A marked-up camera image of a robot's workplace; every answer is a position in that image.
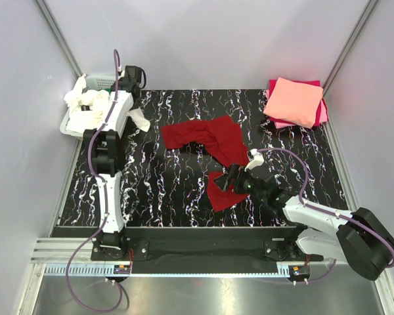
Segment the dark red t shirt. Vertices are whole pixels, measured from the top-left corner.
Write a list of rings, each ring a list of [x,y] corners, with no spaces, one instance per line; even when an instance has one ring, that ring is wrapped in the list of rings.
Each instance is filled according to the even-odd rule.
[[[244,144],[240,125],[228,115],[212,120],[192,120],[163,126],[162,138],[168,150],[182,148],[191,142],[201,144],[211,157],[226,168],[232,164],[245,167],[249,163],[248,148]],[[208,175],[207,193],[215,212],[232,207],[248,196],[236,194],[230,188],[222,191],[214,183],[220,176],[220,172]]]

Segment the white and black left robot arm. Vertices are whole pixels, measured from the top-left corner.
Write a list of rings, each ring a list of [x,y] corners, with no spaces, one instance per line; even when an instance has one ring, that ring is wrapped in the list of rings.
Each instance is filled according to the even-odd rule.
[[[87,164],[98,186],[99,228],[93,233],[93,259],[122,260],[128,256],[129,240],[121,210],[121,176],[125,153],[121,143],[130,109],[138,104],[146,86],[146,74],[138,66],[116,72],[111,86],[110,107],[94,129],[83,133]]]

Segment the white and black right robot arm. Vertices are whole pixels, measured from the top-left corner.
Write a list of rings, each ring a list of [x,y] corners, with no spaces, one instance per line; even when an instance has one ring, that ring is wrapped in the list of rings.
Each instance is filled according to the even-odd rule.
[[[294,244],[306,255],[344,262],[371,281],[394,266],[394,237],[369,209],[339,210],[307,201],[279,187],[274,176],[256,178],[238,165],[214,183],[223,192],[248,194],[272,216],[300,226]]]

